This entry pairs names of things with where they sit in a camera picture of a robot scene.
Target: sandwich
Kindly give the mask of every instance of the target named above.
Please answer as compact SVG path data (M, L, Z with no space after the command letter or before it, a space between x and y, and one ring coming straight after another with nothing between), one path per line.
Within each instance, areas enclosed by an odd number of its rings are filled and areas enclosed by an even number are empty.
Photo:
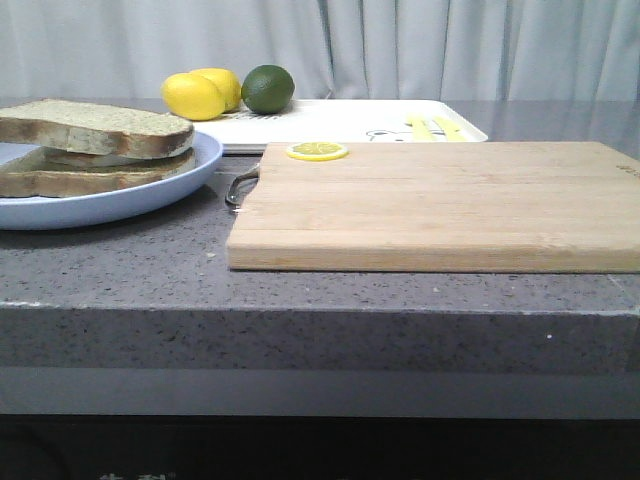
M0 197L129 188L195 167L193 124L171 114L45 99L0 109L0 142L39 145L0 164Z

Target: gray countertop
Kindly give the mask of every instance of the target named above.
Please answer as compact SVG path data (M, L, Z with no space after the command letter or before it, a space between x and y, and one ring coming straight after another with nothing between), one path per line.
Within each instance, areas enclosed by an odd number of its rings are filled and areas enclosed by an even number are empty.
M640 158L638 103L447 103L490 141ZM135 218L0 231L0 370L640 372L640 275L230 271L223 197L256 160L224 157L194 194Z

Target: plate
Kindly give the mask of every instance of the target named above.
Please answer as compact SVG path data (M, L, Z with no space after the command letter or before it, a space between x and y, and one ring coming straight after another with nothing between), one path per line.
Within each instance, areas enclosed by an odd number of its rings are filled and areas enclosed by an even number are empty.
M0 143L0 164L37 148ZM223 145L196 132L196 167L188 172L138 187L67 198L0 198L0 229L49 230L122 220L169 205L200 188L217 168Z
M257 115L242 105L194 125L219 139L226 154L261 154L271 142L412 142L411 127L405 123L409 114L423 117L438 142L451 141L434 122L438 116L455 122L467 142L488 139L462 115L435 100L295 99L274 115Z

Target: white curtain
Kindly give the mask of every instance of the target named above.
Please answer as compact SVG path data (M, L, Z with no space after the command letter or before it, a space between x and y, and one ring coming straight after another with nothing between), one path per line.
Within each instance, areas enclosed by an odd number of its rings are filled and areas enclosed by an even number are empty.
M275 63L297 98L637 100L640 0L0 0L0 62L5 97Z

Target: lime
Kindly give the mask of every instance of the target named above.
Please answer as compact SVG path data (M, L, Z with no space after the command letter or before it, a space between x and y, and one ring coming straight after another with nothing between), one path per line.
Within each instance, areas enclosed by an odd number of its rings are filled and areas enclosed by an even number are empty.
M198 68L189 73L202 75L216 84L224 97L224 111L229 112L240 105L240 82L231 70L226 68Z
M211 120L224 112L224 97L202 75L173 74L162 83L160 92L171 113L189 120Z
M260 65L251 70L242 83L242 100L252 112L278 113L291 101L295 84L284 68Z
M344 157L349 150L344 145L333 142L304 142L290 145L286 149L287 155L299 160L323 162Z

